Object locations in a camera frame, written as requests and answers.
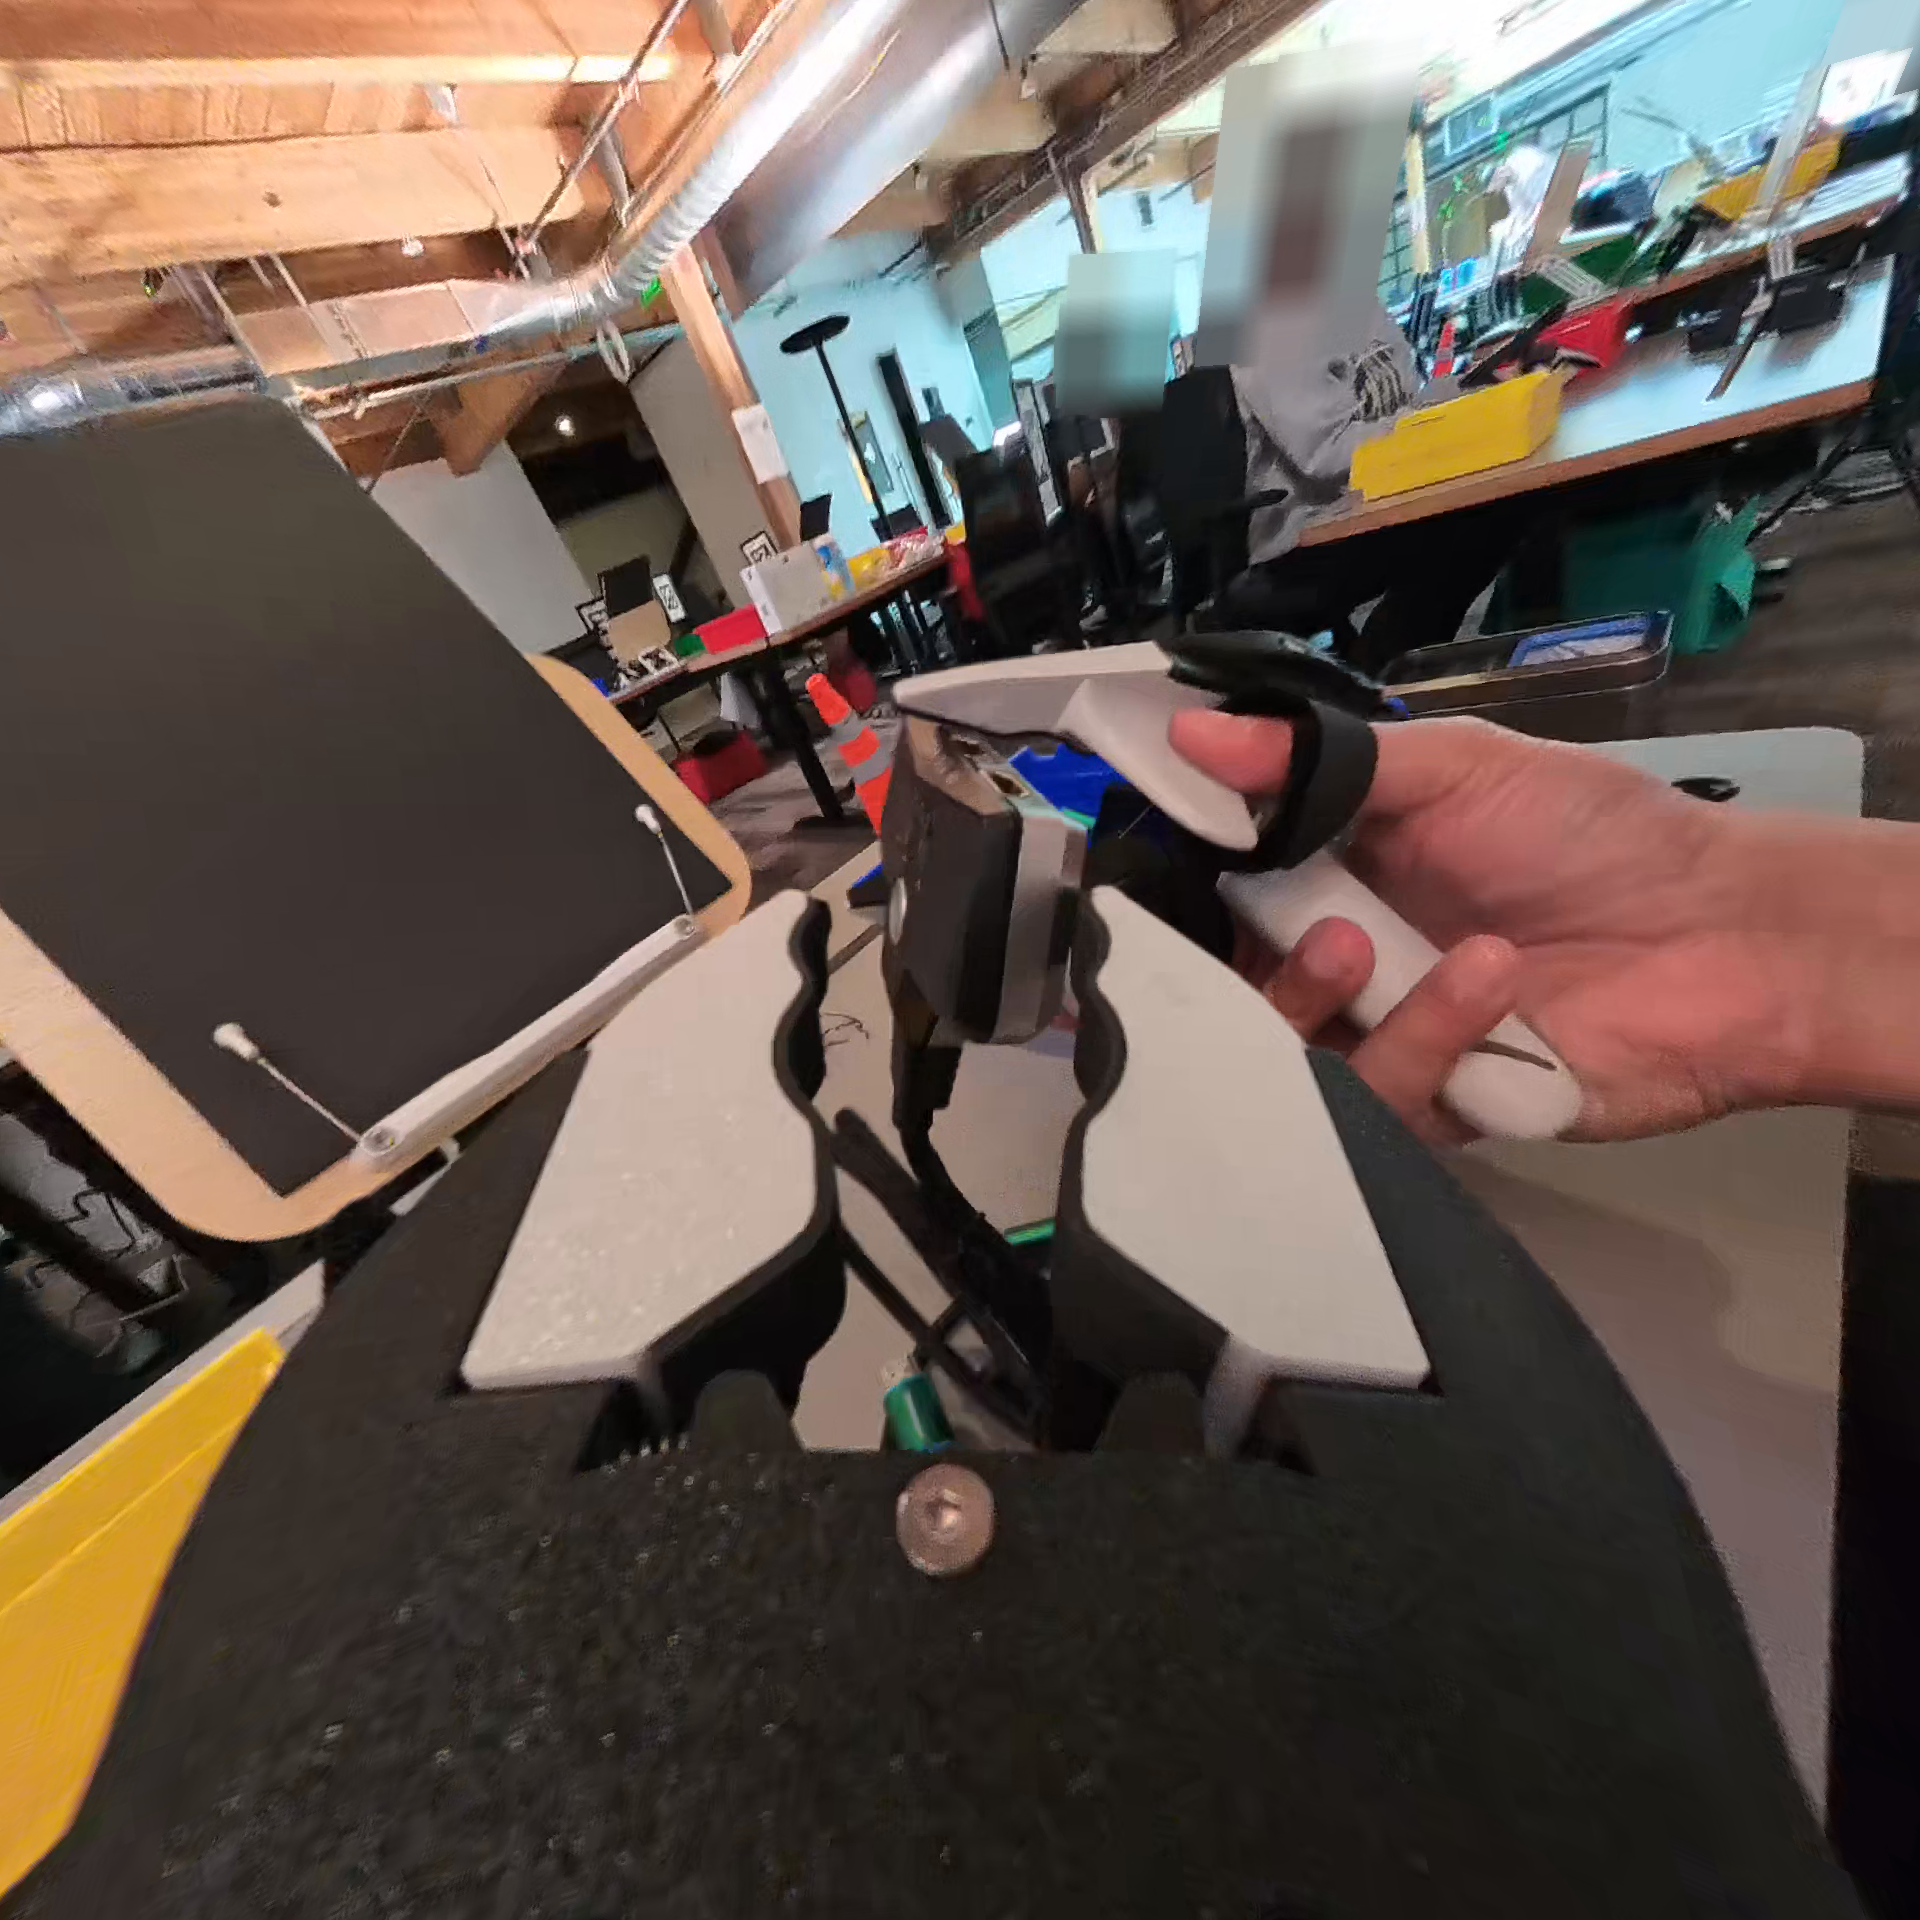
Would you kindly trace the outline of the grey desk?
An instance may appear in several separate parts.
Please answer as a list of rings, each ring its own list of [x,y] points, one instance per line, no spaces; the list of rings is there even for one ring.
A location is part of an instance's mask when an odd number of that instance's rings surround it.
[[[1860,740],[1830,728],[1620,740],[1597,756],[1648,777],[1724,776],[1726,807],[1860,816]],[[1850,1119],[1742,1114],[1614,1146],[1482,1143],[1452,1161],[1606,1347],[1657,1426],[1744,1615],[1775,1720],[1828,1799],[1828,1635]],[[286,1354],[322,1309],[317,1269],[250,1331]],[[55,1456],[1,1513],[98,1445]]]

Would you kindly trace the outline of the silver ventilation duct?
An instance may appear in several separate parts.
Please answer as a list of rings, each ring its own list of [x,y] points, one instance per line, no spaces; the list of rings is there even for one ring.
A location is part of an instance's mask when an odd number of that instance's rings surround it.
[[[1,437],[453,399],[742,292],[1035,108],[1082,2],[4,2]]]

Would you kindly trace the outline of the person's dark clothing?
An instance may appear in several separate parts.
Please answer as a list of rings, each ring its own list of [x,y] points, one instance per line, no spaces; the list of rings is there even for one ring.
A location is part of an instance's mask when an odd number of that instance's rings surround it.
[[[1842,1249],[1828,1836],[1916,1914],[1916,1185],[1853,1178]]]

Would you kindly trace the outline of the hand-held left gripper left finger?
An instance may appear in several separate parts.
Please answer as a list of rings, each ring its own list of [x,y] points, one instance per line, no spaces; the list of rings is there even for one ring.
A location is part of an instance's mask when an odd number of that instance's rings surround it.
[[[717,1379],[784,1421],[846,1276],[823,1090],[829,907],[784,890],[665,968],[586,1047],[459,1382],[616,1386],[675,1438]]]

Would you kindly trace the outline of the black silver video switch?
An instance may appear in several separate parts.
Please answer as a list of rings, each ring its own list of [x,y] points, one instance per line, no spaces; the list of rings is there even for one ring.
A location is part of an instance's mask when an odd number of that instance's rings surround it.
[[[1029,1043],[1062,1013],[1089,825],[987,740],[906,716],[881,809],[881,982],[935,1043]]]

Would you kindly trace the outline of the green plastic crate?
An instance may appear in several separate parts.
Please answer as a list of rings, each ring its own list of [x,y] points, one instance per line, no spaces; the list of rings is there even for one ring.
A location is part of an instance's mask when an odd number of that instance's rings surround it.
[[[1667,614],[1669,648],[1731,648],[1751,619],[1755,505],[1718,502],[1610,516],[1562,534],[1562,608],[1570,619]]]

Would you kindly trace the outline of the black floor lamp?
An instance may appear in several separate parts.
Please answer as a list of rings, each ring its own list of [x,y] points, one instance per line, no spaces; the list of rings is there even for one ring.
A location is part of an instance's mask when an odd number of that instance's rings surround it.
[[[823,317],[797,328],[794,332],[787,332],[779,340],[779,352],[783,352],[783,358],[811,358],[815,359],[815,366],[823,372],[823,380],[829,387],[829,396],[831,396],[837,421],[842,427],[842,443],[846,445],[853,470],[860,478],[869,516],[878,516],[878,508],[885,508],[881,489],[877,485],[873,470],[869,467],[865,451],[864,451],[857,433],[853,427],[846,399],[842,395],[834,366],[829,359],[829,344],[837,340],[846,329],[846,325],[849,325],[846,315],[823,315]]]

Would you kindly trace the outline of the grey metal tray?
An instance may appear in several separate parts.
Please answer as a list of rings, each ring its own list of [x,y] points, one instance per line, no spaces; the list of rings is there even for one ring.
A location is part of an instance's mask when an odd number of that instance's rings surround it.
[[[1614,740],[1669,662],[1672,614],[1585,616],[1403,654],[1381,677],[1407,716],[1478,716],[1551,740]]]

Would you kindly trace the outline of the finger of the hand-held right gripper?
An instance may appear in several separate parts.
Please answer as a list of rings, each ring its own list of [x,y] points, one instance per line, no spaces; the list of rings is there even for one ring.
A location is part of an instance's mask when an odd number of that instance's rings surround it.
[[[994,740],[1149,737],[1180,710],[1180,683],[1149,644],[988,661],[901,681],[894,707]]]

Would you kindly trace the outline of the blue plastic bin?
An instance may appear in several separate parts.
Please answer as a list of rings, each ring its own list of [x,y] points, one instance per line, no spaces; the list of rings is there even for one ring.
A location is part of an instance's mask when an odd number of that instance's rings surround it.
[[[1090,884],[1116,884],[1136,902],[1164,895],[1164,816],[1108,758],[1069,745],[1019,748],[1011,769],[1043,803],[1089,828]]]

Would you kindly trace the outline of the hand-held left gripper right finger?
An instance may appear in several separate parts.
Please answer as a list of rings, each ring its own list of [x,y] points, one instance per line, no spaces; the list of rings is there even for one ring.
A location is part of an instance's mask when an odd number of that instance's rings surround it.
[[[1427,1390],[1306,1043],[1116,888],[1081,902],[1069,982],[1081,1108],[1047,1292],[1074,1382],[1181,1379],[1214,1456],[1244,1452],[1279,1386]]]

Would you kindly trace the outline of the orange traffic cone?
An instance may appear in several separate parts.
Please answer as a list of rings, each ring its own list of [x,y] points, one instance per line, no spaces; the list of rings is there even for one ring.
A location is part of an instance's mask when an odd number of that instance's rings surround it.
[[[806,697],[829,733],[831,748],[849,776],[856,803],[865,812],[873,833],[878,833],[889,800],[898,724],[885,713],[881,722],[857,713],[826,679],[826,674],[806,677]]]

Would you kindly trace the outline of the yellow plastic bin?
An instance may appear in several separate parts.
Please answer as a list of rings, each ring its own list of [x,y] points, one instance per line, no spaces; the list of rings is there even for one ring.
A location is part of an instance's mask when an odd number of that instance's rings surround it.
[[[1531,370],[1403,412],[1353,449],[1348,489],[1372,505],[1534,457],[1558,427],[1570,375]]]
[[[1,1890],[69,1832],[180,1545],[278,1377],[250,1331],[1,1515]]]

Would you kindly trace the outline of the long grey work table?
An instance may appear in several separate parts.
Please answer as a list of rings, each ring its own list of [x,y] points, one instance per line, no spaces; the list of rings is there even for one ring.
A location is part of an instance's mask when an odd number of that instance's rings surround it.
[[[1889,258],[1860,266],[1848,276],[1834,323],[1763,336],[1730,383],[1722,383],[1724,355],[1692,358],[1679,332],[1629,344],[1616,366],[1566,396],[1554,433],[1523,461],[1372,505],[1352,496],[1307,524],[1295,547],[1314,549],[1696,449],[1845,418],[1869,402],[1877,383],[1892,266]]]

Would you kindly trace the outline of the black board on white stand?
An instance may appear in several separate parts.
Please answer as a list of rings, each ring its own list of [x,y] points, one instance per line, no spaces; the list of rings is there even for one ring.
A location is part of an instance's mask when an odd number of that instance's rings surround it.
[[[1,1047],[176,1226],[325,1226],[747,894],[275,402],[1,443]]]

